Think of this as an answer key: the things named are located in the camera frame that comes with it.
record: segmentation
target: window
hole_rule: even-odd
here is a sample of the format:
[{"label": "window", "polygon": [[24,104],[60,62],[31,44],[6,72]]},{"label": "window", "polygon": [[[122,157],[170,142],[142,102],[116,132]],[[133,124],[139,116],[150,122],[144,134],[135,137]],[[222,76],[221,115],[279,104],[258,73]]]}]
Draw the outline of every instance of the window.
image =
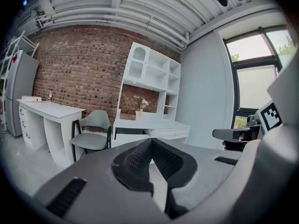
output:
[{"label": "window", "polygon": [[259,109],[271,98],[266,91],[276,78],[275,66],[258,66],[239,69],[240,107]]},{"label": "window", "polygon": [[255,35],[228,44],[228,50],[233,61],[242,61],[250,58],[271,56],[271,52],[261,35]]},{"label": "window", "polygon": [[288,64],[295,47],[285,26],[259,28],[224,43],[235,84],[232,127],[246,127],[246,118],[271,101],[267,89]]},{"label": "window", "polygon": [[295,46],[288,30],[267,32],[275,51],[277,52],[282,67],[285,67],[295,52]]}]

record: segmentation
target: ceiling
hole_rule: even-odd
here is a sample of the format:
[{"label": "ceiling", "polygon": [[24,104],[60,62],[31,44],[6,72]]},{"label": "ceiling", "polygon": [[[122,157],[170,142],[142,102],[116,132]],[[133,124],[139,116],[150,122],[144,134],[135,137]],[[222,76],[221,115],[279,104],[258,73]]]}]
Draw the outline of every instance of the ceiling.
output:
[{"label": "ceiling", "polygon": [[24,29],[24,22],[33,19],[36,29],[59,23],[106,23],[139,32],[182,50],[189,43],[189,36],[191,38],[199,28],[254,1],[228,0],[228,6],[223,7],[217,0],[28,0],[15,24],[20,31]]}]

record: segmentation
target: cabinet door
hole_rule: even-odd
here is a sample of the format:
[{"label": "cabinet door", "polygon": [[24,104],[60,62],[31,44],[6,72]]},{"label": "cabinet door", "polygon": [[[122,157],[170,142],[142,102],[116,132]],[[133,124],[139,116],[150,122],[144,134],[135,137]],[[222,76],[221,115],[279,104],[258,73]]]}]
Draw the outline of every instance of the cabinet door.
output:
[{"label": "cabinet door", "polygon": [[149,47],[135,42],[132,44],[124,71],[125,81],[143,83],[149,55]]}]

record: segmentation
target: white box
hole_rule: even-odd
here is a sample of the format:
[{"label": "white box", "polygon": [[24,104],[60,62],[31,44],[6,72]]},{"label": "white box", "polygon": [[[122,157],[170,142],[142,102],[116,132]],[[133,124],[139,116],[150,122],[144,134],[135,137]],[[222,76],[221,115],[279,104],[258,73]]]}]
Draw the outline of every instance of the white box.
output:
[{"label": "white box", "polygon": [[41,102],[42,98],[37,96],[22,96],[24,102]]}]

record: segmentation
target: chair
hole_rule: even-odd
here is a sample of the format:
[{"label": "chair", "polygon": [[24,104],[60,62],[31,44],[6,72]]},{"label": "chair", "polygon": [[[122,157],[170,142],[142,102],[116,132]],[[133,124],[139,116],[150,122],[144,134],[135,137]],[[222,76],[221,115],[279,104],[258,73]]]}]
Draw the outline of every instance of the chair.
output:
[{"label": "chair", "polygon": [[[76,125],[79,134],[75,137]],[[95,133],[82,133],[81,127],[87,126],[99,127],[107,130],[107,138]],[[73,121],[71,137],[74,162],[76,162],[75,146],[83,148],[86,154],[88,149],[103,150],[111,148],[111,124],[107,112],[104,110],[95,110],[84,119]]]}]

